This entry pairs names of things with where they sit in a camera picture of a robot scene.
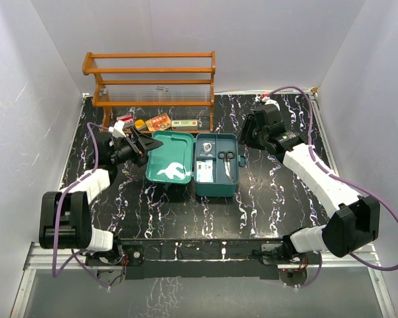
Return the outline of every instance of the wooden rack rail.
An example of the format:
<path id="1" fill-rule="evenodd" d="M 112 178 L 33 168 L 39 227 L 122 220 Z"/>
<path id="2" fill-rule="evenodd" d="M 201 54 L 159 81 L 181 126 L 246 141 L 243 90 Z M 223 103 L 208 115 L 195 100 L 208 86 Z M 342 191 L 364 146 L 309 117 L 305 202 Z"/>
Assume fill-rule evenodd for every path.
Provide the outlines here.
<path id="1" fill-rule="evenodd" d="M 127 67 L 130 59 L 209 58 L 209 67 Z M 209 107 L 210 131 L 214 121 L 215 52 L 211 53 L 146 53 L 92 54 L 88 52 L 82 71 L 93 74 L 96 90 L 93 106 L 103 107 L 103 123 L 109 126 L 113 107 Z M 209 74 L 209 79 L 121 79 L 121 74 Z M 103 74 L 118 74 L 116 79 L 103 79 Z"/>

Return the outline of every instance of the black scissors handle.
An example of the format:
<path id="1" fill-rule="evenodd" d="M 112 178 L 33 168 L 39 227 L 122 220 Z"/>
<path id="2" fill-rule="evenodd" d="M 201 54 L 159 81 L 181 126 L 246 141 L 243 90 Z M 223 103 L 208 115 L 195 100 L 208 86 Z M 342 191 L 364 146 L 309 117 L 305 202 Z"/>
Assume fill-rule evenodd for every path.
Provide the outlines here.
<path id="1" fill-rule="evenodd" d="M 232 152 L 230 150 L 229 151 L 219 151 L 218 159 L 223 159 L 223 160 L 234 159 L 234 152 Z"/>

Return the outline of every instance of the wire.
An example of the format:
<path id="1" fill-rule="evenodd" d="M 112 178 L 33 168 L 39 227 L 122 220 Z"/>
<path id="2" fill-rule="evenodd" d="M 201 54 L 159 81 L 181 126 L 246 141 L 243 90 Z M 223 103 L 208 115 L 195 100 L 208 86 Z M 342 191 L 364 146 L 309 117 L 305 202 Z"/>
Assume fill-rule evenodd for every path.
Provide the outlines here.
<path id="1" fill-rule="evenodd" d="M 384 199 L 382 199 L 380 196 L 374 194 L 372 191 L 370 191 L 370 190 L 368 190 L 368 189 L 366 189 L 366 188 L 364 188 L 364 187 L 362 187 L 362 186 L 360 186 L 360 185 L 358 185 L 358 184 L 355 184 L 355 183 L 353 183 L 353 182 L 350 182 L 350 181 L 348 181 L 348 180 L 345 180 L 345 179 L 343 179 L 343 178 L 341 178 L 341 177 L 338 177 L 338 176 L 334 175 L 333 173 L 331 173 L 330 171 L 328 171 L 326 168 L 324 168 L 324 167 L 321 165 L 320 162 L 317 162 L 317 161 L 316 161 L 316 156 L 314 155 L 314 151 L 313 151 L 314 145 L 312 144 L 312 137 L 311 137 L 311 133 L 312 133 L 312 123 L 313 123 L 313 120 L 314 120 L 314 114 L 313 114 L 313 112 L 312 112 L 312 105 L 311 105 L 311 101 L 310 101 L 308 95 L 307 95 L 301 88 L 299 88 L 299 87 L 297 87 L 297 86 L 283 86 L 283 87 L 280 87 L 280 88 L 277 88 L 277 89 L 273 90 L 271 93 L 268 94 L 268 96 L 271 96 L 272 94 L 274 94 L 274 93 L 276 93 L 276 92 L 278 92 L 278 91 L 284 90 L 284 89 L 286 89 L 286 88 L 295 89 L 295 90 L 299 91 L 299 92 L 302 94 L 302 96 L 305 98 L 305 101 L 306 101 L 306 103 L 307 103 L 307 105 L 308 105 L 308 109 L 309 109 L 309 111 L 310 111 L 310 122 L 309 122 L 309 125 L 308 125 L 308 151 L 309 151 L 309 153 L 310 153 L 310 157 L 312 158 L 312 161 L 314 161 L 315 164 L 316 164 L 325 174 L 329 174 L 329 176 L 330 176 L 332 179 L 337 180 L 337 181 L 339 181 L 339 182 L 342 182 L 343 184 L 347 184 L 347 185 L 350 186 L 350 187 L 354 187 L 354 188 L 356 188 L 356 189 L 358 189 L 358 190 L 360 190 L 360 191 L 362 191 L 362 192 L 364 192 L 364 193 L 366 193 L 366 194 L 368 194 L 368 195 L 374 197 L 376 200 L 378 200 L 378 202 L 380 202 L 380 204 L 382 204 L 382 205 L 386 208 L 386 210 L 388 210 L 388 212 L 392 215 L 392 217 L 396 220 L 396 222 L 397 222 L 397 224 L 398 224 L 398 214 L 397 214 L 397 212 L 390 206 L 390 204 L 388 204 L 388 202 L 386 202 L 386 201 L 385 201 Z M 385 271 L 385 272 L 390 272 L 390 271 L 393 271 L 393 270 L 398 270 L 398 264 L 396 264 L 396 265 L 394 265 L 394 266 L 390 266 L 390 267 L 377 266 L 377 265 L 371 264 L 371 263 L 369 263 L 369 262 L 366 262 L 365 260 L 362 260 L 361 258 L 359 258 L 358 256 L 356 256 L 356 255 L 353 254 L 353 253 L 350 253 L 350 255 L 351 255 L 353 258 L 355 258 L 358 262 L 360 262 L 360 263 L 362 263 L 362 264 L 364 264 L 364 265 L 366 265 L 366 266 L 368 266 L 368 267 L 370 267 L 370 268 L 373 268 L 373 269 L 375 269 L 375 270 L 381 270 L 381 271 Z"/>
<path id="2" fill-rule="evenodd" d="M 311 285 L 318 277 L 318 275 L 320 275 L 321 272 L 321 267 L 323 266 L 323 258 L 321 256 L 320 252 L 317 252 L 318 255 L 318 268 L 317 268 L 317 273 L 311 278 L 311 280 L 309 280 L 308 282 L 306 282 L 304 285 L 301 285 L 300 287 L 307 287 L 309 285 Z"/>
<path id="3" fill-rule="evenodd" d="M 302 270 L 302 262 L 303 262 L 303 259 L 300 260 L 299 267 L 294 271 Z"/>
<path id="4" fill-rule="evenodd" d="M 305 257 L 305 265 L 301 268 L 301 270 L 305 270 L 308 267 L 308 255 Z"/>
<path id="5" fill-rule="evenodd" d="M 95 123 L 87 123 L 87 128 L 89 131 L 90 136 L 92 137 L 93 140 L 93 147 L 94 147 L 94 154 L 95 154 L 95 160 L 94 160 L 94 167 L 91 171 L 91 173 L 95 172 L 99 166 L 99 151 L 98 151 L 98 143 L 96 141 L 96 138 L 94 136 L 93 133 L 93 129 L 92 126 L 95 127 L 99 127 L 101 129 L 107 129 L 103 126 L 97 125 Z M 84 179 L 88 178 L 90 175 L 86 174 L 84 176 L 82 176 L 80 179 L 76 180 L 75 182 L 72 182 L 62 193 L 62 195 L 60 196 L 59 202 L 58 202 L 58 207 L 56 210 L 56 218 L 54 221 L 54 236 L 53 236 L 53 257 L 52 257 L 52 275 L 53 277 L 58 277 L 63 269 L 65 268 L 66 265 L 68 265 L 68 263 L 71 261 L 71 259 L 75 258 L 75 260 L 77 261 L 77 263 L 84 269 L 86 270 L 95 280 L 97 280 L 99 282 L 99 284 L 105 286 L 105 287 L 109 287 L 106 283 L 103 283 L 101 280 L 99 280 L 95 275 L 93 275 L 87 268 L 86 266 L 80 261 L 80 259 L 77 257 L 77 255 L 81 254 L 82 252 L 85 252 L 83 250 L 79 250 L 77 253 L 74 253 L 74 250 L 72 251 L 72 255 L 63 263 L 63 265 L 57 270 L 56 269 L 56 263 L 57 263 L 57 258 L 58 258 L 58 242 L 59 242 L 59 225 L 60 225 L 60 213 L 62 211 L 62 206 L 63 206 L 63 202 L 65 199 L 66 194 L 73 188 L 75 187 L 77 184 L 79 184 L 81 181 L 83 181 Z"/>
<path id="6" fill-rule="evenodd" d="M 100 259 L 101 262 L 106 263 L 107 265 L 118 265 L 122 261 L 123 258 L 124 258 L 124 255 L 121 256 L 121 258 L 119 260 L 117 260 L 116 262 L 114 262 L 114 263 L 104 262 L 104 260 L 102 260 L 101 258 L 99 258 L 99 259 Z"/>
<path id="7" fill-rule="evenodd" d="M 124 255 L 124 259 L 122 261 L 122 274 L 125 278 L 125 273 L 127 273 L 127 266 L 128 266 L 128 255 Z"/>
<path id="8" fill-rule="evenodd" d="M 113 283 L 115 283 L 116 280 L 117 280 L 118 278 L 121 278 L 121 277 L 124 277 L 124 275 L 118 275 L 117 277 L 115 277 L 115 279 L 112 281 L 112 283 L 109 284 L 109 287 L 112 287 Z"/>

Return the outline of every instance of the gray floor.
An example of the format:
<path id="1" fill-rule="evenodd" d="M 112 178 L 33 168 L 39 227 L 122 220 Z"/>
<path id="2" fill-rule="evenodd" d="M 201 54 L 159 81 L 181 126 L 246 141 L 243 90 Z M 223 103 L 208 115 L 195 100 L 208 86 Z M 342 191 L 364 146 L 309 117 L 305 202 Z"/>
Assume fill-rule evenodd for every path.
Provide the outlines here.
<path id="1" fill-rule="evenodd" d="M 38 270 L 26 318 L 382 317 L 367 268 L 323 268 L 299 291 L 257 278 L 123 281 L 111 292 L 82 270 Z"/>

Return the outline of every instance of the orange box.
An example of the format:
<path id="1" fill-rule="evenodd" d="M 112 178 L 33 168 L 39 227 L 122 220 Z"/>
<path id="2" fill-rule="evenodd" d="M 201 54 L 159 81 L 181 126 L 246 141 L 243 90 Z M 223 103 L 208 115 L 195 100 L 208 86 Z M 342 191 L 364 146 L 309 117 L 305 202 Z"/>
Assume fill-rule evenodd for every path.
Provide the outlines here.
<path id="1" fill-rule="evenodd" d="M 164 131 L 171 127 L 171 119 L 163 113 L 147 120 L 146 126 L 150 131 Z"/>

